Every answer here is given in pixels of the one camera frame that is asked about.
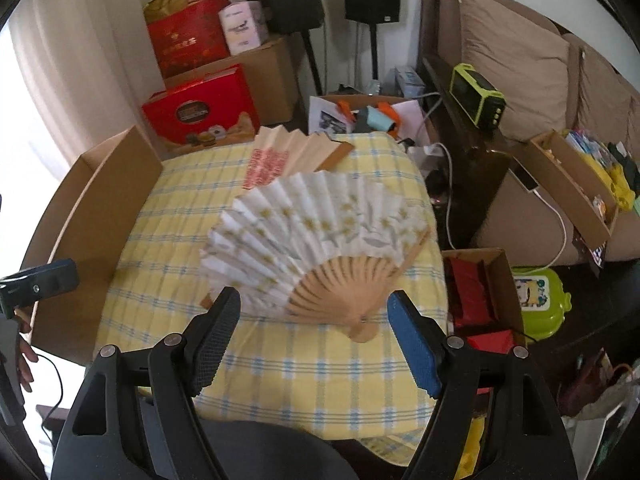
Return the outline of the person left hand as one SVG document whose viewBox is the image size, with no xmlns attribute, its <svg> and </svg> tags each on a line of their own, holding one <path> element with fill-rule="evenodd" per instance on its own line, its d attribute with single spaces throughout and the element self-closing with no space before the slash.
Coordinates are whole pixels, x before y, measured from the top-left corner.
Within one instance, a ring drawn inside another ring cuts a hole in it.
<svg viewBox="0 0 640 480">
<path fill-rule="evenodd" d="M 20 383 L 24 391 L 32 392 L 32 383 L 34 382 L 34 376 L 32 376 L 32 370 L 30 369 L 30 363 L 37 363 L 39 358 L 29 342 L 23 337 L 24 334 L 29 334 L 32 328 L 29 322 L 21 322 L 20 333 L 18 336 L 18 360 L 17 370 Z"/>
</svg>

